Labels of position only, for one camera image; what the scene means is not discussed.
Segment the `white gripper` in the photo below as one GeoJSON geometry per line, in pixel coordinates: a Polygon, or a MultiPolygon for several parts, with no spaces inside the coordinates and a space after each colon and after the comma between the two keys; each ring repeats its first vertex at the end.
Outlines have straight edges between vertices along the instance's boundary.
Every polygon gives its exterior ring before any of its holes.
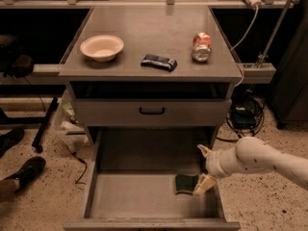
{"type": "Polygon", "coordinates": [[[199,144],[197,148],[206,158],[206,169],[209,174],[202,173],[200,175],[192,192],[194,195],[204,194],[217,183],[217,179],[229,177],[239,171],[234,147],[212,151],[205,145],[199,144]]]}

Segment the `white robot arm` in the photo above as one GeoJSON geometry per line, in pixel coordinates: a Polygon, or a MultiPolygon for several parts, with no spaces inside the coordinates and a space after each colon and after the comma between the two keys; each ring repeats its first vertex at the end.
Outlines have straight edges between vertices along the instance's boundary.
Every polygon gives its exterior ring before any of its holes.
{"type": "Polygon", "coordinates": [[[202,195],[211,189],[218,179],[234,173],[251,174],[274,171],[308,190],[308,160],[281,152],[265,141],[244,137],[234,147],[211,150],[205,145],[197,146],[206,159],[207,173],[202,173],[193,193],[202,195]]]}

